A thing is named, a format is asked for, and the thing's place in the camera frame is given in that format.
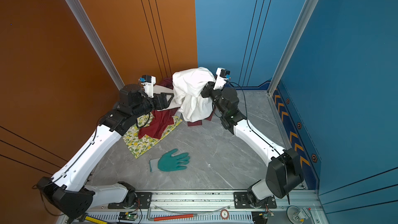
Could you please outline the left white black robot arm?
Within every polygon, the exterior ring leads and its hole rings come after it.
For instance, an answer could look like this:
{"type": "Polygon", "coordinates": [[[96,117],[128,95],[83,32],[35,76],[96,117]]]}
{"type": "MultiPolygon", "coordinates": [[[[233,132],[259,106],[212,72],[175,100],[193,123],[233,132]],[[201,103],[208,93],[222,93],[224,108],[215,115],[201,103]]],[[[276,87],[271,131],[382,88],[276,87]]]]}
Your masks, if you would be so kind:
{"type": "Polygon", "coordinates": [[[119,93],[119,101],[99,119],[83,147],[63,168],[51,177],[42,177],[35,186],[41,197],[71,222],[100,205],[118,204],[129,208],[135,204],[135,188],[126,182],[88,186],[86,181],[108,150],[130,127],[138,125],[138,118],[167,109],[174,97],[170,92],[154,93],[153,86],[148,83],[126,85],[119,93]]]}

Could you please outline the white cloth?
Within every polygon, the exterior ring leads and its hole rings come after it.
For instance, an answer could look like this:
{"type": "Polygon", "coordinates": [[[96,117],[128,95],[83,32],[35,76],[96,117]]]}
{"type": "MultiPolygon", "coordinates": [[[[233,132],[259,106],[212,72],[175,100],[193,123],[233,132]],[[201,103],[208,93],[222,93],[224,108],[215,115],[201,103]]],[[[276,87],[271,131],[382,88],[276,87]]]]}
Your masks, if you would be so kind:
{"type": "Polygon", "coordinates": [[[173,74],[174,100],[187,122],[196,122],[210,116],[213,106],[210,98],[201,96],[207,83],[215,82],[213,74],[204,67],[192,68],[173,74]]]}

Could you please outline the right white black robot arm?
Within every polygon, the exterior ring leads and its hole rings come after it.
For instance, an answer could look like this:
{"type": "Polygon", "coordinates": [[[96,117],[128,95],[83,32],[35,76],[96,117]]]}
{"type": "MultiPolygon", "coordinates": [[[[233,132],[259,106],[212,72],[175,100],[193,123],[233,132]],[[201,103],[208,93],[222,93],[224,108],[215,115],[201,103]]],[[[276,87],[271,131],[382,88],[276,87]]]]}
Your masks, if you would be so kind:
{"type": "Polygon", "coordinates": [[[262,134],[238,109],[239,98],[234,88],[215,89],[209,82],[201,92],[211,99],[220,113],[223,127],[243,140],[267,166],[266,177],[247,189],[247,201],[261,207],[270,197],[282,199],[304,181],[299,154],[292,148],[285,149],[262,134]]]}

